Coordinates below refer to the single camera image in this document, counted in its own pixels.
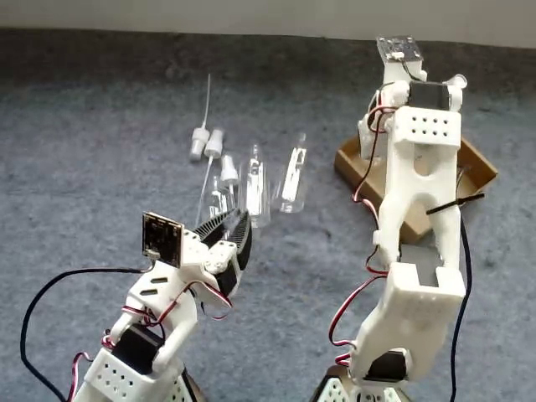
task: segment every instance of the white bottle cap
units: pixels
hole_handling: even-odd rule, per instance
[[[221,157],[224,148],[224,131],[220,128],[214,128],[207,146],[204,148],[204,156],[217,159]]]
[[[204,127],[198,127],[193,130],[192,134],[192,148],[190,149],[190,160],[198,161],[203,155],[204,146],[209,140],[210,133]]]
[[[238,173],[233,163],[233,157],[230,155],[224,155],[221,158],[221,175],[219,179],[227,187],[238,184]]]

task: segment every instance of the transparent container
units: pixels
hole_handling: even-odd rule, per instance
[[[282,169],[276,183],[272,205],[281,212],[293,214],[303,210],[307,194],[306,134],[300,133],[291,150],[288,164]]]
[[[270,223],[270,183],[260,148],[254,145],[248,159],[240,164],[239,207],[247,210],[251,226],[263,228]]]
[[[205,211],[208,218],[229,211],[227,190],[220,186],[219,176],[213,176],[211,187],[205,199]]]

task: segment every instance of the white robotic arm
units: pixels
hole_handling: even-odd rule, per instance
[[[379,38],[378,46],[385,65],[384,83],[359,122],[358,134],[361,157],[379,155],[387,165],[385,195],[374,232],[386,285],[351,342],[348,375],[353,386],[348,397],[352,401],[381,400],[392,394],[389,389],[422,379],[443,346],[447,326],[466,293],[459,270],[457,205],[429,215],[441,256],[439,265],[427,267],[431,282],[423,279],[416,264],[399,259],[399,231],[411,204],[418,202],[431,210],[456,200],[465,78],[457,75],[445,83],[425,82],[420,51],[411,38]],[[415,160],[420,158],[425,171],[417,172]]]
[[[218,215],[195,231],[155,214],[144,251],[159,256],[129,290],[123,313],[90,366],[77,402],[194,401],[177,352],[195,328],[195,299],[230,307],[251,247],[247,213]],[[151,327],[162,326],[162,334]]]

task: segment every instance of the mounting holes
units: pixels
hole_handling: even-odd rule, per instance
[[[145,291],[140,291],[141,296],[153,296],[158,294],[158,289],[146,289]]]
[[[162,278],[152,278],[151,283],[168,283],[168,279],[165,276]]]

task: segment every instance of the white wall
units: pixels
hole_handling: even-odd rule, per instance
[[[536,0],[0,0],[0,26],[374,39],[536,48]]]

